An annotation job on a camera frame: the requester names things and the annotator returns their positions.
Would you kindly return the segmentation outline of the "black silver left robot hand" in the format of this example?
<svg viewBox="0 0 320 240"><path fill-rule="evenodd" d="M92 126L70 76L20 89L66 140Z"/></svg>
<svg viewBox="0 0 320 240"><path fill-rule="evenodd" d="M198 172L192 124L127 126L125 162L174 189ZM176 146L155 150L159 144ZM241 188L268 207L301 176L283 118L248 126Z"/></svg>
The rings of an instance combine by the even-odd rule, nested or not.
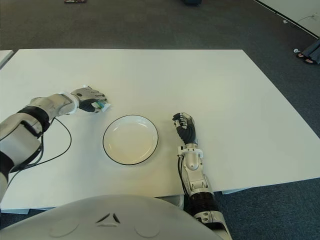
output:
<svg viewBox="0 0 320 240"><path fill-rule="evenodd" d="M104 93L89 86L78 88L71 94L78 100L78 108L85 112L104 112L111 106Z"/></svg>

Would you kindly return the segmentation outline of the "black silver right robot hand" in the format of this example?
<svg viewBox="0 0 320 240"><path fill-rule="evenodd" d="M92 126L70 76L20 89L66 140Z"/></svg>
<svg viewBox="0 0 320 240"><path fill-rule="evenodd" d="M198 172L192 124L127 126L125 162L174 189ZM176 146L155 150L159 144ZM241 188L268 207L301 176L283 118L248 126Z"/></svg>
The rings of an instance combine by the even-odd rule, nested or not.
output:
<svg viewBox="0 0 320 240"><path fill-rule="evenodd" d="M177 134L185 145L198 144L194 119L186 112L179 112L172 117Z"/></svg>

